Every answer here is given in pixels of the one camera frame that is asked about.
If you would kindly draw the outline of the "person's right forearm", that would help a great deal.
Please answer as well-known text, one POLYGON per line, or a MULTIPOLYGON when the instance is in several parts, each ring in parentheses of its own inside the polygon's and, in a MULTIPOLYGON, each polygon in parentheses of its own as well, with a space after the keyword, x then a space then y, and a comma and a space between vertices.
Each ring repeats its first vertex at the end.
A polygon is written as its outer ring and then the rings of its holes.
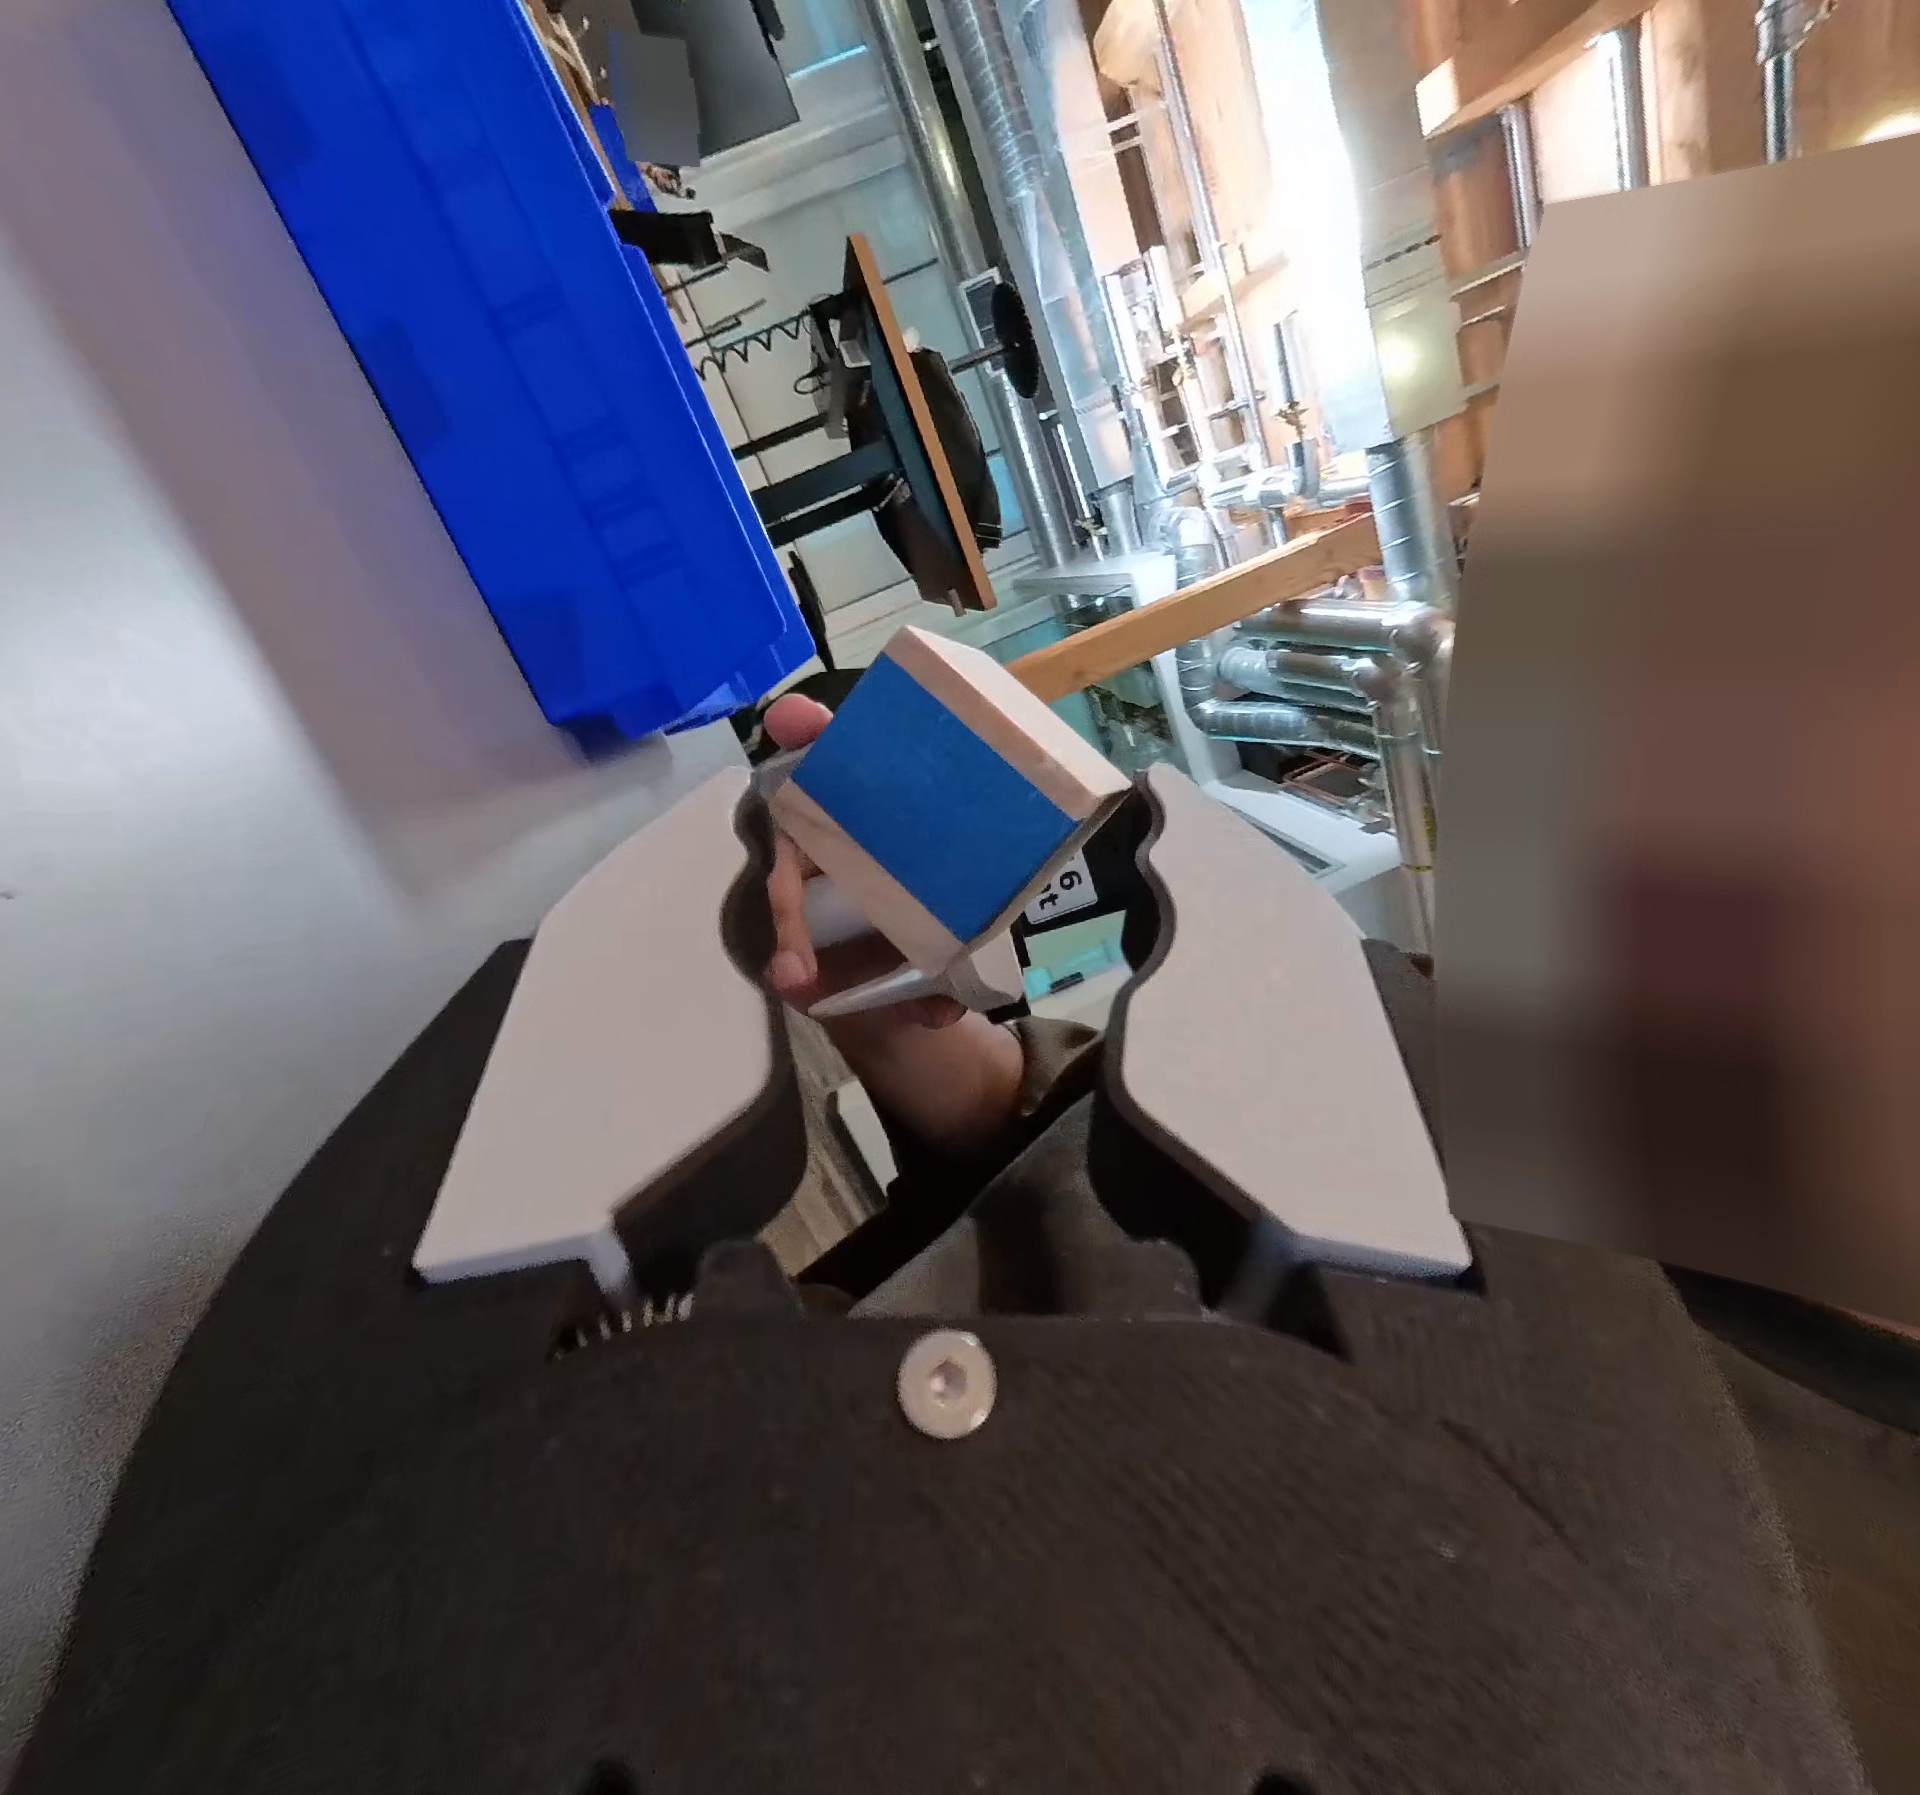
POLYGON ((827 1035, 861 1080, 897 1159, 897 1194, 983 1178, 1031 1138, 1016 1023, 949 1000, 836 1018, 827 1035))

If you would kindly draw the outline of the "wooden cube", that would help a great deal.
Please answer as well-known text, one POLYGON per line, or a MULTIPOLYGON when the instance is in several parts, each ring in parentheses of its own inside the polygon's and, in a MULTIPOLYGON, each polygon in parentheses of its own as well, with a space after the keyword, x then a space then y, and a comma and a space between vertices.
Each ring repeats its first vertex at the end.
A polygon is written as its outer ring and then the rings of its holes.
POLYGON ((907 967, 949 981, 1129 789, 1011 669, 905 626, 797 754, 769 810, 907 967))

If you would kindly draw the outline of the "blue plastic bin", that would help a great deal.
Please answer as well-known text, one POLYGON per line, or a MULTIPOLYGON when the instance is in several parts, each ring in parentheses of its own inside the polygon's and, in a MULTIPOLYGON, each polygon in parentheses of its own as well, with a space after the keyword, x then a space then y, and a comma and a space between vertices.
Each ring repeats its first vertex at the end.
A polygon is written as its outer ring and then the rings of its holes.
POLYGON ((539 700, 718 723, 815 644, 523 0, 165 0, 539 700))

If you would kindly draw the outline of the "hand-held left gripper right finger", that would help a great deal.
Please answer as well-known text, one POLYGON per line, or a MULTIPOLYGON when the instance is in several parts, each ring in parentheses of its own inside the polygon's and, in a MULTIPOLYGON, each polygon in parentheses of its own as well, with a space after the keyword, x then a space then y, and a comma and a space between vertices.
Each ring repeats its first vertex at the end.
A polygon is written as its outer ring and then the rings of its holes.
POLYGON ((1367 943, 1336 897, 1181 770, 1142 775, 1089 1178, 1199 1308, 1273 1320, 1334 1276, 1476 1289, 1367 943))

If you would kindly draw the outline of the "wooden top table black base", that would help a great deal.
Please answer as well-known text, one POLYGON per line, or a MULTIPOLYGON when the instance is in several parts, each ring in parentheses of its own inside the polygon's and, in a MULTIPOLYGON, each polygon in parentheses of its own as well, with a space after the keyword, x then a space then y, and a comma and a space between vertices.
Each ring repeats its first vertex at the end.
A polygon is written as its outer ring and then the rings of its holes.
POLYGON ((750 492, 769 540, 791 544, 870 516, 924 600, 956 615, 996 609, 956 466, 862 233, 848 235, 842 286, 801 322, 818 344, 823 407, 737 456, 763 459, 815 432, 838 435, 847 449, 750 492))

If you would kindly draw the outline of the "person's dark clothing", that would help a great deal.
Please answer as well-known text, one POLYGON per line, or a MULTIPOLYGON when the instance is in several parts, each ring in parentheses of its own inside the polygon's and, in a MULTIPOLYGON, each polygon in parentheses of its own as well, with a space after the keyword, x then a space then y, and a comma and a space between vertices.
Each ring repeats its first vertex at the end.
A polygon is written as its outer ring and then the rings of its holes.
MULTIPOLYGON (((925 1193, 897 1194, 895 1182, 886 1208, 815 1268, 829 1289, 888 1311, 986 1311, 998 1289, 1059 1285, 1080 1301, 1118 1258, 1087 1169, 1101 1035, 1063 1018, 1011 1023, 1024 1037, 1024 1150, 925 1193)), ((795 1031, 801 1050, 829 1041, 811 1018, 795 1031)), ((1713 1352, 1782 1506, 1868 1782, 1917 1791, 1917 1339, 1731 1280, 1667 1280, 1664 1306, 1686 1308, 1713 1352)))

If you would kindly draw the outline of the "black bag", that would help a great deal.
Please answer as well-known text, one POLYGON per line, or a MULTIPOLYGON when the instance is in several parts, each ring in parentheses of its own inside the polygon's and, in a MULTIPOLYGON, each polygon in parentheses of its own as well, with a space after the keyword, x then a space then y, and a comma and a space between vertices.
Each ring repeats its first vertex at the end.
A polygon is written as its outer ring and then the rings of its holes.
MULTIPOLYGON (((972 540, 988 555, 1005 543, 1005 516, 990 456, 972 419, 972 407, 964 391, 955 383, 949 360, 940 352, 914 344, 910 355, 936 432, 949 454, 949 467, 961 507, 968 518, 972 540)), ((888 496, 877 504, 876 526, 922 597, 953 602, 951 587, 938 585, 933 568, 922 569, 914 559, 914 551, 924 547, 927 534, 938 540, 953 540, 953 528, 940 510, 927 514, 922 507, 905 477, 899 475, 888 496)))

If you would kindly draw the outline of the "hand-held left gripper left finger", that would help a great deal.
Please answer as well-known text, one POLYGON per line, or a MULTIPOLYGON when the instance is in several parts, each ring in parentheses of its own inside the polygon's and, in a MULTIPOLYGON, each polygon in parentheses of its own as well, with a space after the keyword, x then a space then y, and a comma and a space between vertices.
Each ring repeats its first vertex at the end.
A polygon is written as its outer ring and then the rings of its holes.
POLYGON ((737 765, 552 907, 421 1231, 421 1280, 581 1264, 605 1302, 666 1302, 791 1205, 809 1148, 766 981, 772 864, 737 765))

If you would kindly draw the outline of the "person's right hand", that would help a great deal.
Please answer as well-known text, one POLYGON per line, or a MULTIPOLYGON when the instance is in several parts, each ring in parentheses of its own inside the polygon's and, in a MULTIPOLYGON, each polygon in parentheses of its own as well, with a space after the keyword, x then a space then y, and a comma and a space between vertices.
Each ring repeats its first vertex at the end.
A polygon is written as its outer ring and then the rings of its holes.
POLYGON ((797 841, 778 834, 774 871, 767 880, 774 911, 774 962, 767 969, 767 983, 797 1011, 820 1024, 848 1061, 886 1050, 956 1050, 964 1037, 992 1029, 983 1016, 970 1013, 946 996, 829 1018, 826 1013, 829 998, 876 981, 886 971, 907 967, 907 957, 876 930, 821 943, 806 911, 806 889, 818 874, 818 866, 797 841))

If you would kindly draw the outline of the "large spiral air duct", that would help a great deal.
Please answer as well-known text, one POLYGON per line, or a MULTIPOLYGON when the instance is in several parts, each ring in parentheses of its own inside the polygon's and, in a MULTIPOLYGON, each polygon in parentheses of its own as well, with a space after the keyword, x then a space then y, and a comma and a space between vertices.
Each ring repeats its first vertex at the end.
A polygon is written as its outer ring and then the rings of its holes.
POLYGON ((1089 563, 1096 532, 1127 544, 1132 463, 1048 76, 1048 20, 1029 36, 1016 0, 859 1, 964 328, 982 330, 975 300, 996 275, 1038 335, 1041 405, 990 384, 1031 551, 1048 569, 1089 563))

